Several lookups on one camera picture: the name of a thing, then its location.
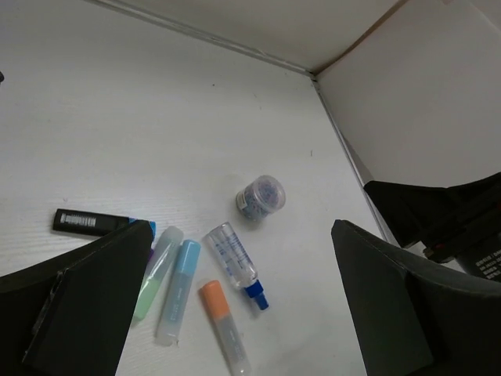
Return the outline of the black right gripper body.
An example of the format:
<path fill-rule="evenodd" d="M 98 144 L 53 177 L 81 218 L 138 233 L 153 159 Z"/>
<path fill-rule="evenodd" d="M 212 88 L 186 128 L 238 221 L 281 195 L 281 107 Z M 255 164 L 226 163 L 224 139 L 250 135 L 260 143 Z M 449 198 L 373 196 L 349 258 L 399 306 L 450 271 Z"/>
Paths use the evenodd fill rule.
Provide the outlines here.
<path fill-rule="evenodd" d="M 365 192 L 403 248 L 425 246 L 436 263 L 500 281 L 500 174 L 450 187 L 370 181 Z"/>

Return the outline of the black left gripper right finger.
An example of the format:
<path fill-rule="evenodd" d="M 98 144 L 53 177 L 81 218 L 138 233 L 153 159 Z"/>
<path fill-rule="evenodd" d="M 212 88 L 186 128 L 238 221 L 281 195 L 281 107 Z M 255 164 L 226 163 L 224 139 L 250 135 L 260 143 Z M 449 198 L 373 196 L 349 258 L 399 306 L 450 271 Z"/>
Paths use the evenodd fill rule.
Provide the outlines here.
<path fill-rule="evenodd" d="M 397 248 L 347 220 L 331 237 L 369 375 L 498 375 L 500 284 Z"/>

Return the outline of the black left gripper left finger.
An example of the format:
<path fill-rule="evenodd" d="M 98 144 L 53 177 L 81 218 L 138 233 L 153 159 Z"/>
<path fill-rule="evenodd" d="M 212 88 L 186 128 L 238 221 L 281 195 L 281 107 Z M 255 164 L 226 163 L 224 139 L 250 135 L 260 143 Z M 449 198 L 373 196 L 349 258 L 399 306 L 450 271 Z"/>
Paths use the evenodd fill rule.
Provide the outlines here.
<path fill-rule="evenodd" d="M 114 375 L 153 242 L 137 220 L 1 278 L 3 375 Z"/>

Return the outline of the clear bottle blue nozzle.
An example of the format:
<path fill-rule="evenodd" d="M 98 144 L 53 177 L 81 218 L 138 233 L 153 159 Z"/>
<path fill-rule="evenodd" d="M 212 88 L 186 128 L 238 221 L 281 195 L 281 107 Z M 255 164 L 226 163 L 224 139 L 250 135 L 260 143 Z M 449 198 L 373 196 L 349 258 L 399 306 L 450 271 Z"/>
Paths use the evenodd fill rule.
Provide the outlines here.
<path fill-rule="evenodd" d="M 217 226 L 207 234 L 206 241 L 235 289 L 243 291 L 261 311 L 266 310 L 269 303 L 258 271 L 232 225 L 224 222 Z"/>

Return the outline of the clear jar of pins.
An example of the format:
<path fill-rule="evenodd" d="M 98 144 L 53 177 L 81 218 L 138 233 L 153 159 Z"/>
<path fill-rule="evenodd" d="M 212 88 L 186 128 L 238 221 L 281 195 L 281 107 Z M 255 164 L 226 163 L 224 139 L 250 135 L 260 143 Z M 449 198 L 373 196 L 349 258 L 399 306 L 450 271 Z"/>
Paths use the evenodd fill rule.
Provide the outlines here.
<path fill-rule="evenodd" d="M 286 193 L 270 175 L 261 175 L 236 195 L 236 206 L 247 219 L 260 222 L 284 207 Z"/>

